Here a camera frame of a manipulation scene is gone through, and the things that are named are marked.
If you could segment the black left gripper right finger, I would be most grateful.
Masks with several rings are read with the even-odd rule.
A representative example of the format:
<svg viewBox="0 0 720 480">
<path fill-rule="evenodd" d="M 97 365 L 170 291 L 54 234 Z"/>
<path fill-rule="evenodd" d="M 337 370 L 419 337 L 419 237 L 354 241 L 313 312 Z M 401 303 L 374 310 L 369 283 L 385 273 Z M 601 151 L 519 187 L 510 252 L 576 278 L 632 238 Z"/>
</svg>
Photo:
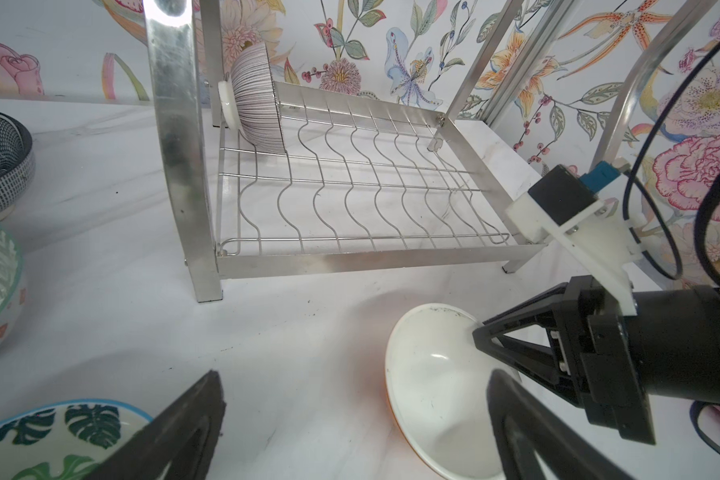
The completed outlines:
<svg viewBox="0 0 720 480">
<path fill-rule="evenodd" d="M 507 372 L 492 372 L 487 387 L 493 435 L 508 479 L 628 479 Z"/>
</svg>

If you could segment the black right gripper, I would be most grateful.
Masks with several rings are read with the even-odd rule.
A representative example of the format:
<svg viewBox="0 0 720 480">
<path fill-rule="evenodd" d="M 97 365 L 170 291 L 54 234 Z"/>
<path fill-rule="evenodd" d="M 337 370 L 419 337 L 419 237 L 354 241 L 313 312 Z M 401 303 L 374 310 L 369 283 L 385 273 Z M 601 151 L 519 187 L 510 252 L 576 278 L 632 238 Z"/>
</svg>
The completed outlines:
<svg viewBox="0 0 720 480">
<path fill-rule="evenodd" d="M 511 337 L 541 327 L 548 346 Z M 621 438 L 656 443 L 651 408 L 632 360 L 618 303 L 591 276 L 560 283 L 482 323 L 475 347 L 585 411 Z M 562 354 L 568 374 L 554 354 Z"/>
</svg>

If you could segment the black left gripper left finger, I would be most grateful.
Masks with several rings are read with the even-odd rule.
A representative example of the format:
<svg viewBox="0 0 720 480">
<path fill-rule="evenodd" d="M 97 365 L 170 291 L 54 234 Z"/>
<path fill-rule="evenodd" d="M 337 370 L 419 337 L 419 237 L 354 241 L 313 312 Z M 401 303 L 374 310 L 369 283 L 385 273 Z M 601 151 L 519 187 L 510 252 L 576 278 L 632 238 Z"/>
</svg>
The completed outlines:
<svg viewBox="0 0 720 480">
<path fill-rule="evenodd" d="M 87 477 L 204 479 L 225 409 L 220 375 L 211 370 Z"/>
</svg>

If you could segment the white bowl orange outside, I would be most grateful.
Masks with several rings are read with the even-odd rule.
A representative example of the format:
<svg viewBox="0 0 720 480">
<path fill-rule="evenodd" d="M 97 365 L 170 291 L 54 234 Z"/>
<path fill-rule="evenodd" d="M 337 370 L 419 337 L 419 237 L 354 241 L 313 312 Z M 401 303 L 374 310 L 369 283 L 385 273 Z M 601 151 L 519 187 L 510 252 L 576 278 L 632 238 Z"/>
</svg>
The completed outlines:
<svg viewBox="0 0 720 480">
<path fill-rule="evenodd" d="M 404 314 L 385 353 L 385 383 L 395 422 L 415 454 L 444 479 L 501 479 L 488 411 L 496 370 L 519 374 L 477 350 L 478 321 L 447 304 Z"/>
</svg>

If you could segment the stainless steel dish rack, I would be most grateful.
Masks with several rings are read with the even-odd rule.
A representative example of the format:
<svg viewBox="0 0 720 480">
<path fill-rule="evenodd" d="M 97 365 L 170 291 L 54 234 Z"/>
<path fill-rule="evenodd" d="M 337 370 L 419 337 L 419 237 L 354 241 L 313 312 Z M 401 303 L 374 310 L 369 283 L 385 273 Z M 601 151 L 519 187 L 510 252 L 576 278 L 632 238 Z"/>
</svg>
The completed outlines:
<svg viewBox="0 0 720 480">
<path fill-rule="evenodd" d="M 566 1 L 506 1 L 478 35 L 479 52 L 446 111 L 420 86 L 430 69 L 459 64 L 453 50 L 475 25 L 474 3 L 413 5 L 408 32 L 384 38 L 389 101 L 355 89 L 367 57 L 355 27 L 385 17 L 378 1 L 343 1 L 318 25 L 333 60 L 328 89 L 275 81 L 285 155 L 258 151 L 224 120 L 217 84 L 235 62 L 218 1 L 141 5 L 169 198 L 196 299 L 218 301 L 227 279 L 498 262 L 507 273 L 543 251 L 506 209 L 537 175 L 461 119 L 518 15 L 542 13 L 529 53 L 552 35 Z"/>
</svg>

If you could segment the grey striped bowl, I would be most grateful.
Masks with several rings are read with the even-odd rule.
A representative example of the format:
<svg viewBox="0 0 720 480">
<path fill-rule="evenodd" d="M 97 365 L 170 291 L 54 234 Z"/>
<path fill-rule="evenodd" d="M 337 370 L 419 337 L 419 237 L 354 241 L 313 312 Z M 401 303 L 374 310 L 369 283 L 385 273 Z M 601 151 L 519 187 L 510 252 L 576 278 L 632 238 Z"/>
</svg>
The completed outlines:
<svg viewBox="0 0 720 480">
<path fill-rule="evenodd" d="M 258 151 L 285 155 L 281 115 L 264 43 L 246 47 L 217 84 L 221 111 Z"/>
</svg>

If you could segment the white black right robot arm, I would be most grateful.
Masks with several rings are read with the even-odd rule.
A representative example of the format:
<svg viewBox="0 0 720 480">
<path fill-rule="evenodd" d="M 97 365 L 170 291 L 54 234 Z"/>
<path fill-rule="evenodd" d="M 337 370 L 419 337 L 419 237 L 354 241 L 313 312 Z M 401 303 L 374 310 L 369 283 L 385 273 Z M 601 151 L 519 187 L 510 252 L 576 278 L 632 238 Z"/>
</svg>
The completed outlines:
<svg viewBox="0 0 720 480">
<path fill-rule="evenodd" d="M 638 292 L 636 313 L 573 277 L 482 323 L 475 347 L 627 440 L 655 441 L 650 395 L 720 406 L 720 290 Z"/>
</svg>

